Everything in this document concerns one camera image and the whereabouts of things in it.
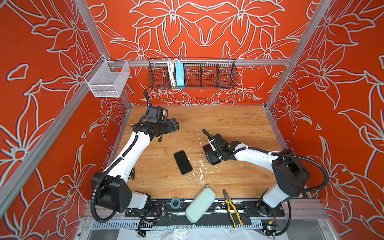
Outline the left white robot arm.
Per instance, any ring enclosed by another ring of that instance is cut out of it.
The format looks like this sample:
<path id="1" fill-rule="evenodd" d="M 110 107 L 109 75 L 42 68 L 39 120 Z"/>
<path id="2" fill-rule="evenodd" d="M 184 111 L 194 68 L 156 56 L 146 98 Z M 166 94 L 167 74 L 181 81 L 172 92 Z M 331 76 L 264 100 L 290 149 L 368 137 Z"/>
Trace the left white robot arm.
<path id="1" fill-rule="evenodd" d="M 101 173 L 92 176 L 92 197 L 90 209 L 92 217 L 98 223 L 110 221 L 116 213 L 128 209 L 147 210 L 151 196 L 141 192 L 133 192 L 127 182 L 143 151 L 154 138 L 179 130 L 180 124 L 175 118 L 168 118 L 168 110 L 155 107 L 150 102 L 147 90 L 143 91 L 147 101 L 146 113 L 132 125 L 130 139 L 116 159 Z"/>

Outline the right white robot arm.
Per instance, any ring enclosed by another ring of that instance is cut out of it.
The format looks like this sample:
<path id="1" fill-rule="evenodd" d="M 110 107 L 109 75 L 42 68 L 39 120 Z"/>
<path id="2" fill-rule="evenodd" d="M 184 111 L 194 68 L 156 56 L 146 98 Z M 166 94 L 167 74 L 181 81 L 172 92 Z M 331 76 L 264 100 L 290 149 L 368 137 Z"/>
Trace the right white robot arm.
<path id="1" fill-rule="evenodd" d="M 299 197 L 304 192 L 324 189 L 330 181 L 325 167 L 310 158 L 297 156 L 289 149 L 280 152 L 267 151 L 239 141 L 228 143 L 220 134 L 211 135 L 205 129 L 202 129 L 202 132 L 208 137 L 209 143 L 203 146 L 203 149 L 211 165 L 222 161 L 241 161 L 262 167 L 274 174 L 276 184 L 266 190 L 258 200 L 257 208 L 263 216 L 269 216 L 280 203 Z M 306 188 L 311 174 L 303 161 L 313 164 L 322 172 L 324 180 L 319 186 Z"/>

